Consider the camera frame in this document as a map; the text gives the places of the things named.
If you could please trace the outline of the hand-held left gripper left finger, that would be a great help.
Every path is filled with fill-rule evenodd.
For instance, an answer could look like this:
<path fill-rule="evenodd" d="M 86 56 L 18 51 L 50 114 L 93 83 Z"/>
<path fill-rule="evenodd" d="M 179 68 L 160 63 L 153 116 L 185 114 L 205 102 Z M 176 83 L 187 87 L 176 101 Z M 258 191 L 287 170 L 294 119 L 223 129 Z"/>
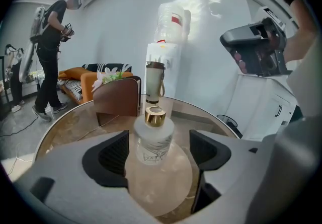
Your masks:
<path fill-rule="evenodd" d="M 46 223 L 155 223 L 130 196 L 125 177 L 129 132 L 55 147 L 14 186 Z"/>

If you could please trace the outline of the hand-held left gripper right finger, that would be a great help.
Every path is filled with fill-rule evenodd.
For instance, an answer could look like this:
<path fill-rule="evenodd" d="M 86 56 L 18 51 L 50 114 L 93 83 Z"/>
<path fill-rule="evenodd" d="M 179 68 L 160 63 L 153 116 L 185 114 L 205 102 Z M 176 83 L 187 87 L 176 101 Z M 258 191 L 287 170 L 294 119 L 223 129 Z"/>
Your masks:
<path fill-rule="evenodd" d="M 262 141 L 190 131 L 199 169 L 192 214 L 181 223 L 250 223 L 247 215 L 267 170 L 275 136 Z"/>

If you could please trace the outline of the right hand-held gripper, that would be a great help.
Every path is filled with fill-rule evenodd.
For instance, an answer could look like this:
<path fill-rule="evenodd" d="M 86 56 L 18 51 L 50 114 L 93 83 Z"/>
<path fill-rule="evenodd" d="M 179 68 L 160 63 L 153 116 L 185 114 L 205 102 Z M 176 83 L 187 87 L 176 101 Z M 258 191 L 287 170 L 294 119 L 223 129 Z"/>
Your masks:
<path fill-rule="evenodd" d="M 229 51 L 233 60 L 243 74 L 256 74 L 263 77 L 288 76 L 292 73 L 286 66 L 284 49 L 288 29 L 292 28 L 289 21 L 283 21 L 267 6 L 260 7 L 255 14 L 256 24 L 248 24 L 226 31 L 220 36 L 224 47 L 256 45 L 255 51 Z"/>

